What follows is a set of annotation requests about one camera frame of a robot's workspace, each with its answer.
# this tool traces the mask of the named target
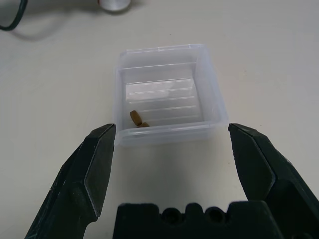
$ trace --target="metal cylinder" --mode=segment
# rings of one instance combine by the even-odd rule
[[[129,7],[131,0],[98,0],[98,4],[107,11],[123,11]]]

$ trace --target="plastic box wall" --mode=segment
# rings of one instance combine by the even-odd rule
[[[116,67],[115,145],[209,138],[228,123],[216,74],[202,44],[127,50]],[[137,128],[136,110],[150,127]]]

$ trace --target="small brown object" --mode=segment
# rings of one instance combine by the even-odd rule
[[[138,128],[145,128],[145,127],[150,127],[150,125],[148,123],[144,122],[143,124],[138,126]]]
[[[136,126],[140,126],[142,124],[142,119],[139,113],[137,113],[136,111],[131,111],[130,116]]]

